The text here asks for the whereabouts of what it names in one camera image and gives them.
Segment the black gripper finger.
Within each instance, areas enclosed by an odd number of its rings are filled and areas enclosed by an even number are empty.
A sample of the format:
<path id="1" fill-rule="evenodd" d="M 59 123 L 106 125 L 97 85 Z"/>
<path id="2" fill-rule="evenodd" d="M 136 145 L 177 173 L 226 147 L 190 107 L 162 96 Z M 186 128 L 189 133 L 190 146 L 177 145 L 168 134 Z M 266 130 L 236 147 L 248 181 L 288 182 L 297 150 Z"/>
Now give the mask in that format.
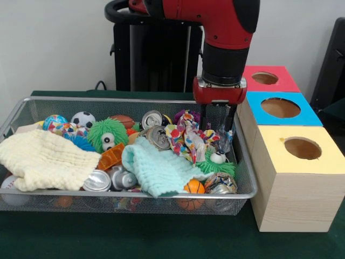
<path id="1" fill-rule="evenodd" d="M 206 114 L 207 104 L 201 104 L 201 130 L 209 130 L 210 124 Z"/>
<path id="2" fill-rule="evenodd" d="M 237 105 L 229 105 L 229 112 L 225 119 L 225 131 L 228 132 L 232 130 L 234 115 L 237 110 Z"/>

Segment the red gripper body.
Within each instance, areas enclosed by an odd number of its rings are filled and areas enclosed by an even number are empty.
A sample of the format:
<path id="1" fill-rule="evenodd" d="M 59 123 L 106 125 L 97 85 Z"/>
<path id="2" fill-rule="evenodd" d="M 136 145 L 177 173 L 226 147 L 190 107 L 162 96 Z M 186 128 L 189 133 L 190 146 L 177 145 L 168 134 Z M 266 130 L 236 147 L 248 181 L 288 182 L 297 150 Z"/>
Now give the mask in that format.
<path id="1" fill-rule="evenodd" d="M 195 77 L 193 80 L 193 96 L 198 104 L 241 104 L 246 96 L 247 81 L 242 77 L 237 85 L 218 86 L 207 83 L 202 77 Z"/>

